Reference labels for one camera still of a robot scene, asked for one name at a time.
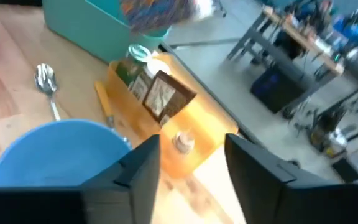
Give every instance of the gray floor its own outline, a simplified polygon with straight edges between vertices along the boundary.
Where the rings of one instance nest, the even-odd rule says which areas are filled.
[[[260,5],[253,0],[222,1],[228,12],[226,18],[217,15],[199,23],[176,26],[168,36],[167,44],[240,38],[259,15]],[[297,136],[288,122],[272,114],[249,93],[252,82],[263,72],[263,68],[250,66],[249,55],[228,62],[226,55],[234,44],[176,49],[175,53],[270,151],[284,159],[297,158],[304,169],[321,177],[338,179],[329,161],[315,153],[303,134]],[[306,71],[316,68],[308,60],[301,58],[297,63]],[[348,78],[337,78],[315,94],[312,103],[327,107],[355,87]],[[358,115],[347,117],[344,123],[349,122],[358,122]],[[350,151],[356,148],[358,141],[349,146]]]

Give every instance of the yellow handle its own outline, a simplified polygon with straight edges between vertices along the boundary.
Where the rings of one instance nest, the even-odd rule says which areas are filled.
[[[107,96],[106,89],[102,82],[96,81],[94,83],[94,87],[96,88],[96,92],[98,93],[100,103],[102,104],[102,108],[106,117],[113,116],[114,113],[110,107],[109,98]]]

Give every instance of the wooden table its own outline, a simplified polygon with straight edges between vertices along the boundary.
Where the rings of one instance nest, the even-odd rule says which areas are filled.
[[[94,81],[106,79],[108,65],[48,30],[41,9],[0,6],[0,155],[26,131],[53,120],[47,97],[34,86],[39,63],[51,65],[56,72],[62,119],[105,120]],[[144,139],[122,117],[116,114],[117,130],[137,146]],[[172,180],[162,172],[153,223],[232,224],[234,217],[228,210],[193,174]]]

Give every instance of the teal box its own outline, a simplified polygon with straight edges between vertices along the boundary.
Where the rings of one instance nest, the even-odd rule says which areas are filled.
[[[42,3],[49,29],[107,63],[124,58],[130,44],[140,44],[153,52],[169,31],[169,28],[160,29],[146,35],[131,32],[119,0],[43,0]]]

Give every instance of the green lid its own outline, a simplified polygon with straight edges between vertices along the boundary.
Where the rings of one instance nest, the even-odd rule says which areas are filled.
[[[146,47],[139,44],[131,44],[128,47],[128,52],[134,59],[141,62],[148,62],[152,56],[152,53]]]

